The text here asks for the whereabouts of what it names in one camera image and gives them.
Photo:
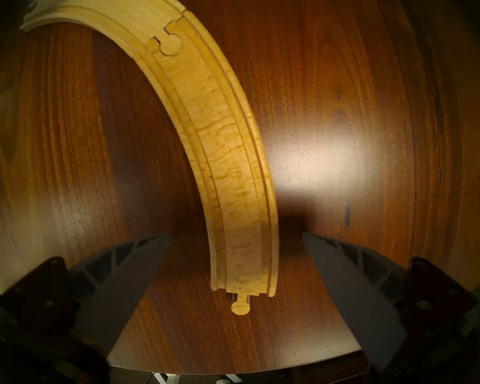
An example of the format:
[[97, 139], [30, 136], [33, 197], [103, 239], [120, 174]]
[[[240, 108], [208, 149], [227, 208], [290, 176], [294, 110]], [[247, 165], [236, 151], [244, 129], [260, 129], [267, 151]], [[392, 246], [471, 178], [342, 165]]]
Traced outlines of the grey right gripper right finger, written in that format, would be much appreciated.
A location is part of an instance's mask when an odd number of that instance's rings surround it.
[[454, 353], [476, 297], [429, 260], [406, 269], [369, 248], [303, 232], [334, 306], [369, 361], [368, 373], [430, 373]]

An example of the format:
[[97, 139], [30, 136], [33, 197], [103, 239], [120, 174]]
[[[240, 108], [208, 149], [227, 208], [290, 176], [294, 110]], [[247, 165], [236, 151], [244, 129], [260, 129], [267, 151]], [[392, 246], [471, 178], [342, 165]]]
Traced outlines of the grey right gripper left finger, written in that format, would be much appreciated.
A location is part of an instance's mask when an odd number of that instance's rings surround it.
[[157, 234], [109, 246], [68, 269], [51, 257], [0, 296], [14, 323], [36, 334], [90, 340], [108, 356], [170, 243]]

